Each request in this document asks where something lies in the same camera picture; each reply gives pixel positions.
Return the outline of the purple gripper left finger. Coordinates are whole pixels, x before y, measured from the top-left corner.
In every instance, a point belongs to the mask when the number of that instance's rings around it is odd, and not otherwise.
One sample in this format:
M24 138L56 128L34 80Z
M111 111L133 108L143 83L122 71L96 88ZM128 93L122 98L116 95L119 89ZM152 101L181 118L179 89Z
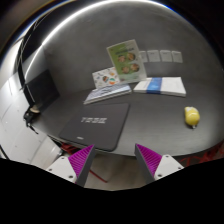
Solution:
M60 156L47 168L47 171L83 187L94 157L95 146L90 145L73 155Z

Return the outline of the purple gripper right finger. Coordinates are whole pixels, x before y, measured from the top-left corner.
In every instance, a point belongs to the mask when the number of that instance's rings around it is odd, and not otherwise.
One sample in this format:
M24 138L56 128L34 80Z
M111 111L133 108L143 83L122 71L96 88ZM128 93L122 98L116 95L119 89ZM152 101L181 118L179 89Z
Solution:
M147 184L183 169L172 156L160 155L140 144L135 145L135 156Z

